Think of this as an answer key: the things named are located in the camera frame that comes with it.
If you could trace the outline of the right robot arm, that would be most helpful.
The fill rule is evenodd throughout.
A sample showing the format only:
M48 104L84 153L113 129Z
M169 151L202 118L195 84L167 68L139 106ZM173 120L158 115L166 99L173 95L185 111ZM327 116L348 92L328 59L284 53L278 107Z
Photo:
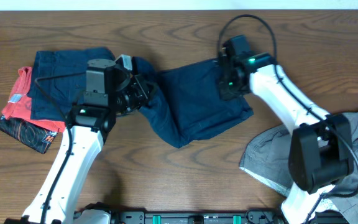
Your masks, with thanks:
M282 213L288 223L306 223L334 186L354 171L348 119L313 103L288 78L276 58L251 51L244 35L218 43L223 100L253 93L291 135L288 169L293 181Z

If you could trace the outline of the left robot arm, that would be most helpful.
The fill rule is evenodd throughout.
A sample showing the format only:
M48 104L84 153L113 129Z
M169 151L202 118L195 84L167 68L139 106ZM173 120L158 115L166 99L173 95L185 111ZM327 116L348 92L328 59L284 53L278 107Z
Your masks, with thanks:
M76 211L88 172L116 123L146 104L155 87L135 70L135 60L88 61L80 102L64 117L66 129L53 165L32 203L6 223L120 223L120 214L98 202Z

